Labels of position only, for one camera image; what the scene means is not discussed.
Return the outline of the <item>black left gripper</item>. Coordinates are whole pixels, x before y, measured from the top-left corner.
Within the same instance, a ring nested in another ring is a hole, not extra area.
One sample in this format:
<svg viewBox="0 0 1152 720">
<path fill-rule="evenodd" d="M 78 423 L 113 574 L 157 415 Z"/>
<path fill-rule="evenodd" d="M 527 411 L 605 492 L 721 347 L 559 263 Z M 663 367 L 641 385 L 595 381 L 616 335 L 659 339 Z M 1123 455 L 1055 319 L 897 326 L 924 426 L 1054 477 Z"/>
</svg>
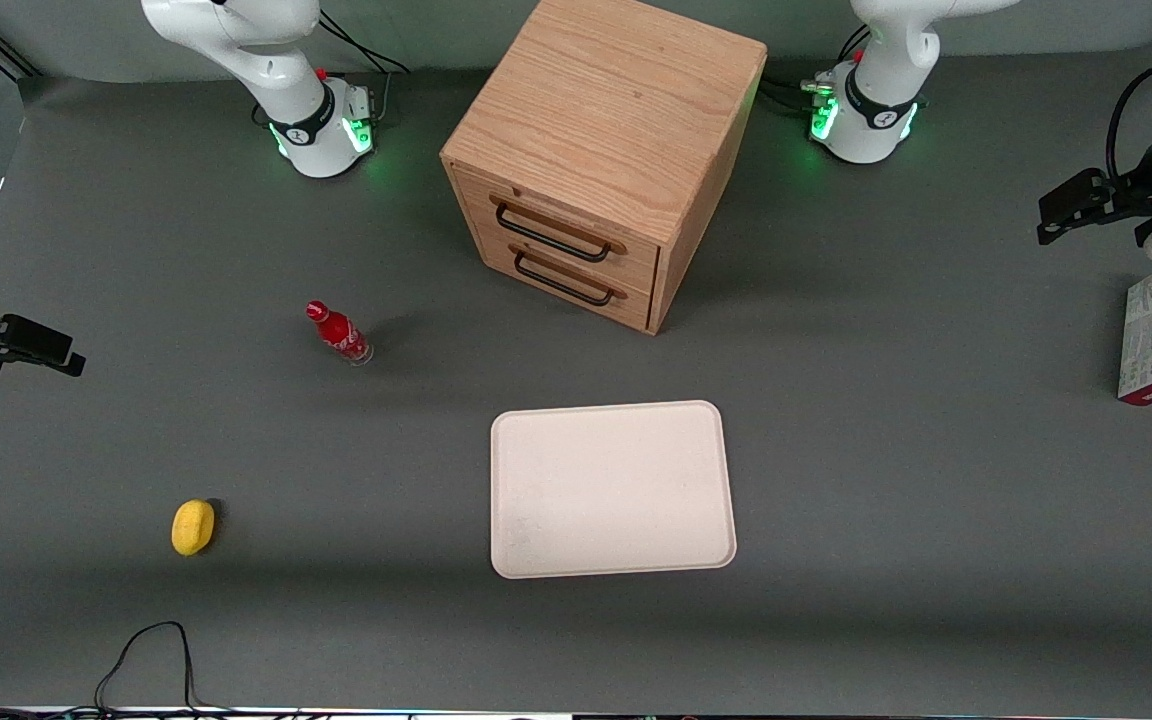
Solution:
<svg viewBox="0 0 1152 720">
<path fill-rule="evenodd" d="M 1107 179 L 1101 169 L 1084 169 L 1044 195 L 1037 242 L 1049 247 L 1070 232 L 1134 218 L 1140 219 L 1134 228 L 1135 245 L 1146 247 L 1152 236 L 1152 150 L 1126 176 Z"/>
</svg>

